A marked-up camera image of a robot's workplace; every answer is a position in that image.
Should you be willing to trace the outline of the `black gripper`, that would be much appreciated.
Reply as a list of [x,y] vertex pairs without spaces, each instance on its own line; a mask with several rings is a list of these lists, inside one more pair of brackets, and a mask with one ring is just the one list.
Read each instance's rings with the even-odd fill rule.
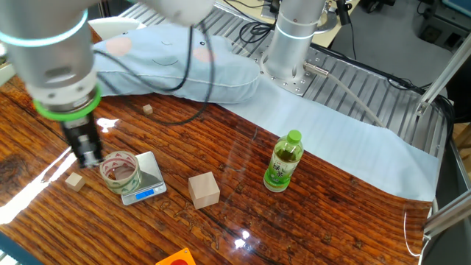
[[81,169],[98,166],[103,161],[102,146],[92,113],[72,121],[62,121],[60,126],[67,142],[75,152]]

